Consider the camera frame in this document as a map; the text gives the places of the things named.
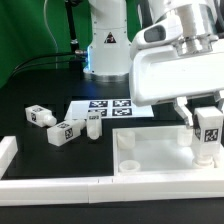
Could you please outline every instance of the green backdrop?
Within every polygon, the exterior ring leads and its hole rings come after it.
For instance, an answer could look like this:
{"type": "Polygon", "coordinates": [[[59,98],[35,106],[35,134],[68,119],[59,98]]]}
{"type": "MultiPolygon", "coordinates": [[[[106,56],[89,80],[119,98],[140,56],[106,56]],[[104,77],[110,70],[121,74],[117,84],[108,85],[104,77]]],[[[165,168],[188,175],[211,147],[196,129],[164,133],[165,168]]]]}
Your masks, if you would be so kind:
{"type": "MultiPolygon", "coordinates": [[[[19,63],[40,54],[55,52],[55,45],[44,24],[43,8],[44,0],[0,2],[0,88],[19,63]]],[[[73,13],[80,48],[85,49],[92,39],[88,0],[74,8],[73,13]]],[[[139,30],[135,0],[127,0],[127,15],[131,41],[139,30]]],[[[47,18],[59,52],[70,51],[64,0],[48,1],[47,18]]]]}

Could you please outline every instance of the cube with marker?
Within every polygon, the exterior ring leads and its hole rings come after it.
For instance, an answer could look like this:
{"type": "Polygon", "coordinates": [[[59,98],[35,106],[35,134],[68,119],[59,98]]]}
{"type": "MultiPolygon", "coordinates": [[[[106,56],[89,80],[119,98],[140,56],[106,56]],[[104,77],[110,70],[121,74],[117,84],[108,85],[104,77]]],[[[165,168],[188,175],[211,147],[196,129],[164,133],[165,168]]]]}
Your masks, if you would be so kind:
{"type": "Polygon", "coordinates": [[[197,145],[197,153],[200,155],[212,155],[219,152],[223,113],[216,107],[195,109],[198,119],[198,127],[195,128],[194,143],[197,145]]]}
{"type": "Polygon", "coordinates": [[[27,120],[39,127],[51,127],[57,123],[57,119],[52,115],[52,111],[44,107],[34,105],[27,107],[25,111],[27,120]]]}
{"type": "Polygon", "coordinates": [[[85,120],[66,120],[47,129],[48,142],[61,146],[81,135],[86,126],[85,120]]]}

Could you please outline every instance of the black surface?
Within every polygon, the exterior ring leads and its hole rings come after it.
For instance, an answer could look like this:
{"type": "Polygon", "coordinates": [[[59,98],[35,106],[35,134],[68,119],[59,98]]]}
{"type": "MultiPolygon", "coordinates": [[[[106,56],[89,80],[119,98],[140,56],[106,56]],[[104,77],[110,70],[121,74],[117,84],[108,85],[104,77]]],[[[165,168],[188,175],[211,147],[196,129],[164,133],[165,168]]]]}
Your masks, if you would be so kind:
{"type": "MultiPolygon", "coordinates": [[[[103,120],[96,142],[82,136],[60,148],[47,143],[46,128],[34,126],[24,109],[35,104],[63,121],[71,100],[129,97],[128,83],[80,80],[67,70],[26,71],[0,90],[0,136],[16,135],[19,152],[5,180],[113,175],[112,129],[183,124],[171,104],[153,107],[154,118],[103,120]]],[[[212,98],[189,102],[193,110],[212,98]]],[[[191,199],[146,202],[0,207],[0,223],[223,223],[224,200],[191,199]]]]}

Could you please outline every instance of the white plastic part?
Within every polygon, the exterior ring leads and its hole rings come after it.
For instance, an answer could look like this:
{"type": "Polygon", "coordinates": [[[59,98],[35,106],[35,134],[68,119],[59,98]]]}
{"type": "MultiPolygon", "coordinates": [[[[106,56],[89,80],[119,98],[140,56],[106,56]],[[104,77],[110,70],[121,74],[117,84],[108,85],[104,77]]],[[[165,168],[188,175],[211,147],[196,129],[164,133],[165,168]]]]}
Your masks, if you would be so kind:
{"type": "Polygon", "coordinates": [[[120,149],[133,149],[135,147],[135,133],[133,131],[118,132],[117,145],[120,149]]]}
{"type": "Polygon", "coordinates": [[[212,0],[149,0],[149,5],[153,11],[154,23],[170,10],[191,4],[208,5],[212,9],[213,16],[215,18],[216,13],[212,0]]]}
{"type": "Polygon", "coordinates": [[[134,154],[118,149],[117,132],[123,129],[115,129],[114,176],[0,181],[0,206],[224,197],[224,169],[193,169],[191,149],[177,144],[180,128],[127,129],[136,133],[134,154]],[[131,155],[141,170],[118,172],[131,155]]]}
{"type": "Polygon", "coordinates": [[[93,40],[88,47],[88,66],[84,73],[105,76],[105,80],[128,74],[131,60],[126,1],[89,0],[89,3],[93,40]]]}
{"type": "Polygon", "coordinates": [[[87,114],[87,136],[92,140],[102,136],[101,112],[88,112],[87,114]]]}
{"type": "Polygon", "coordinates": [[[191,146],[195,155],[193,165],[206,168],[206,166],[210,167],[220,154],[224,115],[216,107],[197,108],[195,115],[199,126],[195,130],[191,146]]]}
{"type": "Polygon", "coordinates": [[[0,142],[0,179],[17,153],[16,137],[7,136],[0,142]]]}
{"type": "Polygon", "coordinates": [[[177,143],[180,146],[190,146],[193,138],[193,129],[180,128],[177,133],[177,143]]]}
{"type": "Polygon", "coordinates": [[[224,168],[224,155],[222,154],[222,145],[220,146],[219,153],[213,155],[215,168],[224,168]]]}
{"type": "Polygon", "coordinates": [[[224,89],[224,40],[213,42],[212,47],[209,54],[181,58],[171,45],[140,51],[129,76],[132,101],[146,106],[224,89]]]}
{"type": "Polygon", "coordinates": [[[44,107],[34,105],[27,107],[25,111],[27,120],[40,127],[51,127],[57,123],[57,119],[52,115],[52,111],[44,107]]]}
{"type": "Polygon", "coordinates": [[[121,173],[135,173],[141,170],[141,165],[135,160],[126,160],[120,163],[119,171],[121,173]]]}
{"type": "Polygon", "coordinates": [[[162,46],[177,40],[183,34],[183,27],[179,16],[173,15],[153,26],[147,27],[138,32],[132,42],[130,49],[130,57],[133,60],[135,55],[143,49],[162,46]],[[164,29],[164,40],[147,42],[145,34],[150,30],[160,27],[158,32],[161,32],[161,27],[164,29]]]}
{"type": "Polygon", "coordinates": [[[81,130],[85,127],[85,120],[67,120],[47,129],[48,142],[61,146],[66,142],[81,135],[81,130]]]}

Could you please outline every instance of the black label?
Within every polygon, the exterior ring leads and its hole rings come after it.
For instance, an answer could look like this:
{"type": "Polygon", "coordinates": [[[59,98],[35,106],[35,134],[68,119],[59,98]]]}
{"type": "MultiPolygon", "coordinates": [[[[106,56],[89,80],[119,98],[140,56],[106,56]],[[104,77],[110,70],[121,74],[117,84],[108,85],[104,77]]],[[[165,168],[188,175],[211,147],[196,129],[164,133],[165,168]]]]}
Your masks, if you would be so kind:
{"type": "Polygon", "coordinates": [[[72,128],[69,128],[68,130],[65,131],[65,138],[66,140],[68,140],[72,137],[73,137],[73,131],[72,131],[72,128]]]}
{"type": "Polygon", "coordinates": [[[36,114],[31,113],[31,119],[32,119],[32,121],[37,122],[36,114]]]}
{"type": "Polygon", "coordinates": [[[131,100],[113,100],[113,107],[130,107],[131,100]]]}
{"type": "Polygon", "coordinates": [[[211,129],[205,130],[205,142],[215,142],[218,140],[219,130],[218,129],[211,129]]]}
{"type": "Polygon", "coordinates": [[[89,116],[90,120],[99,120],[100,117],[99,116],[89,116]]]}
{"type": "Polygon", "coordinates": [[[106,117],[107,116],[107,109],[99,109],[99,110],[88,110],[88,112],[101,112],[101,116],[102,117],[106,117]]]}
{"type": "Polygon", "coordinates": [[[68,124],[62,123],[62,124],[59,124],[57,127],[58,128],[67,128],[68,126],[69,126],[68,124]]]}
{"type": "Polygon", "coordinates": [[[113,116],[115,117],[131,116],[131,115],[132,115],[131,108],[113,109],[113,116]]]}
{"type": "Polygon", "coordinates": [[[101,107],[107,107],[108,101],[101,100],[101,101],[90,101],[89,107],[90,108],[101,108],[101,107]]]}
{"type": "Polygon", "coordinates": [[[39,108],[36,108],[36,109],[33,109],[33,111],[36,112],[36,113],[38,113],[38,112],[40,112],[40,111],[42,111],[42,110],[43,110],[43,109],[40,108],[40,107],[39,107],[39,108]]]}
{"type": "Polygon", "coordinates": [[[116,40],[113,36],[113,34],[110,32],[106,38],[106,40],[104,41],[105,44],[116,44],[116,40]]]}

